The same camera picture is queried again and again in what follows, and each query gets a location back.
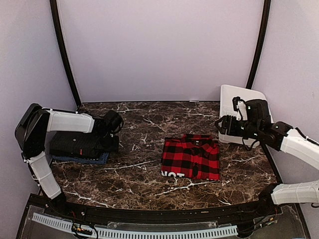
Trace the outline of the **blue checked shirt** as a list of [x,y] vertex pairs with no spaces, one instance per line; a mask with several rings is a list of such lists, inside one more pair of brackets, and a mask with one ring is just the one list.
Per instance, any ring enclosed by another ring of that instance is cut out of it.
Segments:
[[80,157],[70,157],[70,156],[51,156],[52,159],[63,161],[63,162],[76,162],[81,164],[93,164],[93,165],[104,165],[107,163],[109,158],[109,153],[102,153],[98,158],[80,158]]

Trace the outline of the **black pinstripe shirt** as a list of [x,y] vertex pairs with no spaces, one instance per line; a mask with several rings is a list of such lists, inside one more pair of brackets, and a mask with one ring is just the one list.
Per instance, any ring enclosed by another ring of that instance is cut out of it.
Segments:
[[49,153],[54,156],[97,159],[107,152],[99,143],[99,139],[92,133],[59,131],[49,143]]

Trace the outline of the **red black plaid shirt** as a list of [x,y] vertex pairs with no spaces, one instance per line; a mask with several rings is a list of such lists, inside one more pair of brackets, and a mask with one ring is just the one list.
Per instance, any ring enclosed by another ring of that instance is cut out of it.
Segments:
[[210,135],[167,137],[161,157],[161,175],[219,181],[219,154],[219,143]]

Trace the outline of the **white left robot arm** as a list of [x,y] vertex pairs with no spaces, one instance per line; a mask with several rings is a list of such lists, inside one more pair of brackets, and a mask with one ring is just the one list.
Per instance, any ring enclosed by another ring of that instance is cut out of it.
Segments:
[[63,192],[55,180],[48,156],[82,163],[102,164],[106,155],[119,149],[118,133],[123,118],[110,110],[104,116],[88,112],[69,112],[44,108],[33,103],[18,123],[14,136],[34,180],[51,200],[51,209],[59,217],[70,213]]

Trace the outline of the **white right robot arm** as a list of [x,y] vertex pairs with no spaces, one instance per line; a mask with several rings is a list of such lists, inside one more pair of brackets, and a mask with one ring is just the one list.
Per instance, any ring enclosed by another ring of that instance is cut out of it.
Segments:
[[[319,169],[319,144],[302,134],[300,129],[282,121],[273,123],[270,116],[237,119],[222,116],[215,122],[218,132],[242,140],[252,139],[277,151],[284,159],[293,158],[299,165]],[[254,211],[265,216],[274,205],[299,203],[319,205],[319,180],[309,178],[299,182],[283,182],[267,186],[255,204]]]

